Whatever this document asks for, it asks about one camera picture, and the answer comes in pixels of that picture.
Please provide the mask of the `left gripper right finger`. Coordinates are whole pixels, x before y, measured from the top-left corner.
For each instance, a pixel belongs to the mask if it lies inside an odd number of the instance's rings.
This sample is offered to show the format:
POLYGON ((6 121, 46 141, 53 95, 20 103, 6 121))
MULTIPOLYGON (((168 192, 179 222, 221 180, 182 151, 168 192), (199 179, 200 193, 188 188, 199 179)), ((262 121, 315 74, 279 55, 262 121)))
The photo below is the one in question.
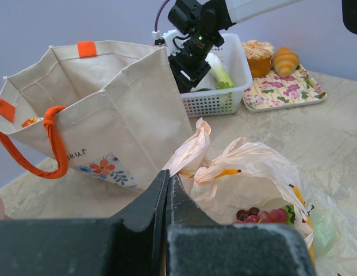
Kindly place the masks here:
POLYGON ((170 178, 167 275, 316 275, 301 235, 281 224, 220 225, 170 178))

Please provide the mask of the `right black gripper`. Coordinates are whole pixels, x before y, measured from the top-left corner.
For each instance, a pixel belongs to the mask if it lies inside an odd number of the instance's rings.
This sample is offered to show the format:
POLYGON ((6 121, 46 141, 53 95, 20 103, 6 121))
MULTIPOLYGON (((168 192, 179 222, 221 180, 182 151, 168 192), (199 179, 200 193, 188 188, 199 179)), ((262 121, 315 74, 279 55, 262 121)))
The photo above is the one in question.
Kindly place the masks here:
POLYGON ((224 39, 219 34, 224 22, 224 1, 176 1, 168 14, 168 20, 184 37, 176 54, 171 53, 168 60, 180 92, 189 92, 196 87, 210 70, 205 60, 213 46, 220 46, 224 39))

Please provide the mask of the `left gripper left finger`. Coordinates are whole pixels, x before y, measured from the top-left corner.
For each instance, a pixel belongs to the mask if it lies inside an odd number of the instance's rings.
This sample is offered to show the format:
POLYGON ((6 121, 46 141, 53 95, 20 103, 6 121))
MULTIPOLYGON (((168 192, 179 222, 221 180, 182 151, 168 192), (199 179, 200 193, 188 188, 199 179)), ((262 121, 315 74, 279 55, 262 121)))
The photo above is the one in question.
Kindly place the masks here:
POLYGON ((109 218, 0 221, 0 275, 160 275, 169 178, 109 218))

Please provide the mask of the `purple grape bunch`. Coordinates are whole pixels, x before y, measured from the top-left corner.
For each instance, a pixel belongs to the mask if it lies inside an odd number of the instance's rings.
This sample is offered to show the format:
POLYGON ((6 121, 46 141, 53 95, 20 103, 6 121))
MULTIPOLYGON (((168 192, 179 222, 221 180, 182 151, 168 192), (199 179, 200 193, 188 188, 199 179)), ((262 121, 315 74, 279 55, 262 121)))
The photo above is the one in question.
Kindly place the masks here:
POLYGON ((248 210, 240 209, 236 212, 236 218, 238 220, 244 221, 249 216, 252 216, 252 215, 257 216, 259 212, 260 212, 260 209, 257 207, 251 207, 248 210))

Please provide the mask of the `orange banana print plastic bag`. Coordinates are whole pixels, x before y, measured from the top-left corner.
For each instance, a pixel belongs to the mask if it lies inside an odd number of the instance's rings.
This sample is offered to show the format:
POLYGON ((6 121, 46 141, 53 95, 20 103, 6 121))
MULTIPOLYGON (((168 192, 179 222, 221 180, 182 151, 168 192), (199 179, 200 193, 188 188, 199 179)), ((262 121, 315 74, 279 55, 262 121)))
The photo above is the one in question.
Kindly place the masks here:
POLYGON ((240 209, 293 204, 294 227, 303 237, 319 275, 357 275, 357 220, 306 180, 301 170, 273 148, 240 137, 215 159, 206 157, 210 125, 196 131, 165 168, 178 174, 189 196, 214 221, 230 224, 240 209))

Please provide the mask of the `pink grape bunch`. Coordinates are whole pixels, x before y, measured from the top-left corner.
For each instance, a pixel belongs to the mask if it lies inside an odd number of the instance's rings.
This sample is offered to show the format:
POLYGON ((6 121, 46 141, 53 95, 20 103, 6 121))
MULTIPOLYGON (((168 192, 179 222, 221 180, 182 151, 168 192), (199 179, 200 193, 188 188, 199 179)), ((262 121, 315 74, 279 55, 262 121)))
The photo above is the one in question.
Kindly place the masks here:
POLYGON ((287 212, 282 208, 272 209, 271 211, 261 210, 257 216, 249 216, 244 221, 238 220, 237 218, 232 224, 287 224, 287 212))

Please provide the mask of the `green watermelon ball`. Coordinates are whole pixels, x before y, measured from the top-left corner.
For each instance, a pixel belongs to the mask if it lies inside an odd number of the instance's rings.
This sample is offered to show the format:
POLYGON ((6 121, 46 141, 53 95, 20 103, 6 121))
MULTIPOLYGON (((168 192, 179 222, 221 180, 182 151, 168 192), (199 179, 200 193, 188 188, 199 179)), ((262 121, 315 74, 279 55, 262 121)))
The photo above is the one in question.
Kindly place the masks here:
POLYGON ((294 211, 294 205, 293 204, 288 204, 288 205, 284 205, 282 207, 283 210, 285 210, 287 212, 287 224, 290 226, 294 226, 295 225, 295 211, 294 211))

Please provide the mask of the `canvas tote bag orange handles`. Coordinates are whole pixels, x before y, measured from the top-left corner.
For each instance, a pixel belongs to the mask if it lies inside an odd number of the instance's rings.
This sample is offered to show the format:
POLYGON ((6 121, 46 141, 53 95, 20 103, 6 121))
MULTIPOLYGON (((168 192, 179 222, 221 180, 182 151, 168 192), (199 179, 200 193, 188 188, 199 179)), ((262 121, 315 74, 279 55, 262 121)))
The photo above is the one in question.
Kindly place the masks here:
POLYGON ((0 92, 0 142, 45 179, 72 168, 145 190, 192 132, 164 48, 120 41, 50 47, 0 92), (44 119, 21 126, 33 117, 44 119))

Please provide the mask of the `orange yellow snack bag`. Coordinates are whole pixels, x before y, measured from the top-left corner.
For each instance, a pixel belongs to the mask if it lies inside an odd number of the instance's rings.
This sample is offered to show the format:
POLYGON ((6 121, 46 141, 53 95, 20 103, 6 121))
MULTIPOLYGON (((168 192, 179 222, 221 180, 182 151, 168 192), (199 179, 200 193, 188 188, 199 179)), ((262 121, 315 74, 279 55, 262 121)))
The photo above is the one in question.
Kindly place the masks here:
POLYGON ((23 128, 26 128, 26 127, 28 127, 28 126, 30 126, 30 125, 36 123, 36 122, 42 121, 43 119, 44 119, 43 117, 33 117, 33 118, 29 118, 29 119, 25 120, 25 121, 21 124, 21 126, 22 126, 23 128))

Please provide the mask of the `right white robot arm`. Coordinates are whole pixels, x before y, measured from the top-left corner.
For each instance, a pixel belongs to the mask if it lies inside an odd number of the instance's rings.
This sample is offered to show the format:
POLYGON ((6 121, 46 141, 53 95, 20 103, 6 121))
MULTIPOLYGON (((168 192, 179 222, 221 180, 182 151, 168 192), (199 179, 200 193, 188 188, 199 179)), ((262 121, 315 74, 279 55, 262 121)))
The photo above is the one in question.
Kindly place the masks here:
POLYGON ((209 72, 206 56, 220 47, 221 30, 275 9, 292 1, 176 1, 168 20, 181 32, 183 46, 172 50, 168 60, 180 93, 188 93, 209 72))

